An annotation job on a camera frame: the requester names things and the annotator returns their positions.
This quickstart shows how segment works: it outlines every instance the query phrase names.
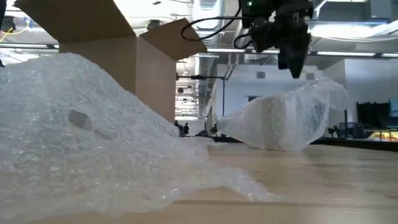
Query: cardboard box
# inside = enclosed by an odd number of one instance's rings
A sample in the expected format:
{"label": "cardboard box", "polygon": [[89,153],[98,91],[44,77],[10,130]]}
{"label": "cardboard box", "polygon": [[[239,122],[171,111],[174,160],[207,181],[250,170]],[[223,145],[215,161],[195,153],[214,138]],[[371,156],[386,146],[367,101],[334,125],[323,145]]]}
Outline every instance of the cardboard box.
{"label": "cardboard box", "polygon": [[[175,117],[175,61],[206,52],[180,33],[180,19],[136,37],[113,0],[17,0],[15,6],[60,42],[60,53],[80,54],[170,122]],[[197,38],[189,28],[186,36]]]}

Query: desk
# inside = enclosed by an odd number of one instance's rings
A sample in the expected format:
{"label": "desk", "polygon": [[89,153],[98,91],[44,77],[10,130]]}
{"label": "desk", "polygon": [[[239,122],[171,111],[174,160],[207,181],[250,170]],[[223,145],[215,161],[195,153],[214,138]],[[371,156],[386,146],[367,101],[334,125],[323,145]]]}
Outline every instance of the desk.
{"label": "desk", "polygon": [[286,201],[248,202],[227,189],[209,189],[156,212],[120,218],[81,214],[32,223],[397,223],[397,153],[319,145],[280,152],[244,144],[226,144],[209,152],[221,164],[249,170],[269,191],[285,195]]}

